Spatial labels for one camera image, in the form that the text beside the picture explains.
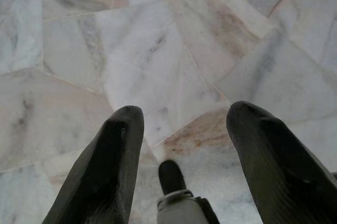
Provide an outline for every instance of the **black rubber tip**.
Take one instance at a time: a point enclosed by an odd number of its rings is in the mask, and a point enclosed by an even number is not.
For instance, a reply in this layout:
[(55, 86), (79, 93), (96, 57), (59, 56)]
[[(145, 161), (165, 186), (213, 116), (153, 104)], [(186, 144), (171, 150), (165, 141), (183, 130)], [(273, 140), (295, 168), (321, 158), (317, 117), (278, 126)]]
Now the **black rubber tip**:
[(164, 195), (186, 189), (184, 176), (176, 162), (172, 160), (162, 162), (158, 174)]

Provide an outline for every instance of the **marble floor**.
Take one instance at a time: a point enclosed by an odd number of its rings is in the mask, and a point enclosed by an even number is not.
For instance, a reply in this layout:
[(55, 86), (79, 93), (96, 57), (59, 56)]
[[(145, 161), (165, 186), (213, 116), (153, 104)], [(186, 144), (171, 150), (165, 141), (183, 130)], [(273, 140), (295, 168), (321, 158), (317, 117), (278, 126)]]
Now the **marble floor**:
[(145, 115), (130, 223), (156, 223), (167, 158), (221, 223), (262, 223), (225, 128), (238, 100), (337, 171), (337, 0), (0, 0), (0, 49), (0, 223), (40, 223), (127, 104)]

